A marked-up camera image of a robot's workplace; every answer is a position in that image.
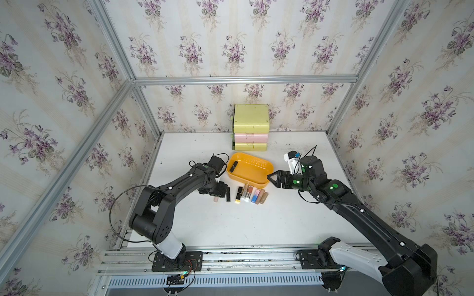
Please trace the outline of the slim black lipstick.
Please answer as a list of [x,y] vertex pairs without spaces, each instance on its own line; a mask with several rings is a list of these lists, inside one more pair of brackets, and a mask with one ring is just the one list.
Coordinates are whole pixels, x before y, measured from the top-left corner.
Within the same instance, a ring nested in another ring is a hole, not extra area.
[[230,188],[229,188],[229,187],[227,187],[227,189],[226,189],[225,198],[226,198],[226,202],[227,202],[227,203],[230,203],[230,202],[231,202],[231,195],[230,195]]

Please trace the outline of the brown lipstick tube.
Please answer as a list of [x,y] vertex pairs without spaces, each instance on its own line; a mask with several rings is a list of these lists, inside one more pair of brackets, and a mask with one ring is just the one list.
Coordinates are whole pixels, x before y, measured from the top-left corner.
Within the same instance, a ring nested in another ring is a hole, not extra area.
[[267,197],[268,197],[269,193],[268,192],[265,192],[264,195],[262,196],[261,200],[260,200],[260,204],[264,204],[264,202],[266,201]]

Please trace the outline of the black gold square lipstick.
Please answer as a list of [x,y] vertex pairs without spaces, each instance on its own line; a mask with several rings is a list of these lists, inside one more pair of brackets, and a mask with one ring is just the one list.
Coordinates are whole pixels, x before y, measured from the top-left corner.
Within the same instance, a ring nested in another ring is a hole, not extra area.
[[236,204],[239,204],[241,202],[242,193],[243,193],[243,187],[239,186],[238,190],[237,190],[236,198],[235,198],[235,203]]

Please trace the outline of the black lipstick tube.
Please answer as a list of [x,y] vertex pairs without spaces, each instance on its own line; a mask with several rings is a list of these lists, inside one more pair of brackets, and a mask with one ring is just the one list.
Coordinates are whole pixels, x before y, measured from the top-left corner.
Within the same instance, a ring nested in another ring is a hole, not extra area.
[[230,173],[233,173],[233,172],[235,171],[235,169],[237,168],[237,166],[238,166],[238,161],[234,161],[234,162],[232,163],[231,168],[229,169],[229,172],[230,172]]

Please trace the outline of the silver lipstick tube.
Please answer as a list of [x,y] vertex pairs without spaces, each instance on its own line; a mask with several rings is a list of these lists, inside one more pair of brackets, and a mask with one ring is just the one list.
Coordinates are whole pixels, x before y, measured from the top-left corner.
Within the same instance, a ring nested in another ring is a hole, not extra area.
[[250,185],[245,184],[243,188],[243,193],[242,193],[242,199],[247,199],[248,198],[248,191],[249,191]]

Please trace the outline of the yellow storage tray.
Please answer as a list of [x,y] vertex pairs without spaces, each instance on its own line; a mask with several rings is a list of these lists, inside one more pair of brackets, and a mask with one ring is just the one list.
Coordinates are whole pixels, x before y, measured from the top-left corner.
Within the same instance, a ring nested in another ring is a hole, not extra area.
[[[238,166],[233,173],[230,173],[229,169],[234,161],[238,161]],[[271,162],[243,152],[233,154],[227,167],[230,179],[258,189],[264,189],[269,184],[267,175],[273,172],[274,166]]]

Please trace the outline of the red white lipstick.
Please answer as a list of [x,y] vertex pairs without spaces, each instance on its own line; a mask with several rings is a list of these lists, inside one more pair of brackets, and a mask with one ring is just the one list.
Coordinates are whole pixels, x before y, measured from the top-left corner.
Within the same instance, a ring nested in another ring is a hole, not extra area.
[[248,186],[246,192],[245,192],[245,195],[244,195],[244,200],[246,202],[250,202],[253,198],[253,191],[254,191],[254,187],[253,186]]

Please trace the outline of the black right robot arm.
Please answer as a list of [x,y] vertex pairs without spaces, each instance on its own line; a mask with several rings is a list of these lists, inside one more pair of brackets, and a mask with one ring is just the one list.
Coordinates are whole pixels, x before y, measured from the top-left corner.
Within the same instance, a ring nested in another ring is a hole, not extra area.
[[277,188],[308,192],[315,204],[325,205],[343,217],[378,250],[373,254],[336,237],[321,242],[312,253],[297,255],[302,268],[352,268],[382,283],[393,296],[422,296],[429,288],[441,288],[438,254],[428,244],[418,245],[385,223],[361,203],[340,180],[329,179],[316,156],[288,161],[291,171],[278,170],[267,179]]

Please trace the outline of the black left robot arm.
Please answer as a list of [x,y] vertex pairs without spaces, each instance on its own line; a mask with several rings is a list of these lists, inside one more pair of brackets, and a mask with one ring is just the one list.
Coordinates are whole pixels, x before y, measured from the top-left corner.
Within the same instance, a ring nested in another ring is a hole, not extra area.
[[206,163],[196,163],[176,180],[154,187],[145,186],[128,226],[137,234],[149,240],[165,258],[182,264],[185,261],[186,246],[172,232],[176,206],[191,193],[225,197],[228,186],[219,181],[227,163],[213,155]]

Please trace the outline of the rose gold lipstick tube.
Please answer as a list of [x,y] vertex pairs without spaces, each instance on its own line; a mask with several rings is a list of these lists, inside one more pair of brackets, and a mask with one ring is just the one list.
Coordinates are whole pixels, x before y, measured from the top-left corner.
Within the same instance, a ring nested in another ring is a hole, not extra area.
[[256,201],[255,201],[255,204],[256,204],[256,205],[258,205],[258,204],[260,203],[260,201],[262,200],[264,194],[265,194],[265,190],[264,190],[264,189],[262,189],[262,190],[259,191],[259,194],[258,194],[257,199],[256,199]]

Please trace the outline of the blue lipstick tube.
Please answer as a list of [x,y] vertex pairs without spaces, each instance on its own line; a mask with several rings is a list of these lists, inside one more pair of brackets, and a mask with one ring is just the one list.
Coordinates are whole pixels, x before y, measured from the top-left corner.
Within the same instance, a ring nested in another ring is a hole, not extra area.
[[259,190],[259,189],[255,189],[254,192],[253,192],[253,196],[252,196],[252,198],[251,198],[251,202],[252,202],[253,204],[256,203],[256,201],[257,201],[257,199],[258,199],[258,197],[259,197],[259,194],[260,194],[260,190]]

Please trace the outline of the green pink drawer box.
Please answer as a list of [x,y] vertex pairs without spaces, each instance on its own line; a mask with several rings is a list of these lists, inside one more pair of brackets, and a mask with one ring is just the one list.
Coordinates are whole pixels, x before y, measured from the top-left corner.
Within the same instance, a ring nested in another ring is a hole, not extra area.
[[236,104],[233,116],[233,149],[263,152],[268,148],[269,108],[266,104]]

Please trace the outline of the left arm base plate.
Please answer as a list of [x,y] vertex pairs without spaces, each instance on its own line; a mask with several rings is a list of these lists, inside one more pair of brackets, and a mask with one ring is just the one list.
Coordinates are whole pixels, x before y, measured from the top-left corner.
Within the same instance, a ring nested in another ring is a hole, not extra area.
[[169,259],[164,254],[157,251],[153,257],[151,271],[201,271],[203,255],[203,252],[185,252],[179,254],[176,259]]

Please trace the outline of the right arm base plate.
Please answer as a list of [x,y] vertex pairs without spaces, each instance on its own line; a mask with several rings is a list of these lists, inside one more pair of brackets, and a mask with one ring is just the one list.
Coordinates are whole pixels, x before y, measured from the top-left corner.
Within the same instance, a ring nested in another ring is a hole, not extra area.
[[338,270],[339,272],[349,270],[346,265],[337,264],[330,254],[318,249],[299,250],[295,259],[300,262],[303,270]]

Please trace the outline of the aluminium rail frame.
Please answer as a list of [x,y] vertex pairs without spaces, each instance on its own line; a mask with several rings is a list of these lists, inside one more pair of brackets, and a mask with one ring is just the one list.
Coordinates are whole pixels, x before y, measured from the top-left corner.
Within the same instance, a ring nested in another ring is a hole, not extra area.
[[322,266],[316,247],[192,247],[183,263],[157,250],[129,247],[104,254],[89,292],[104,296],[113,289],[157,288],[175,296],[198,287],[321,285],[337,292],[353,264]]

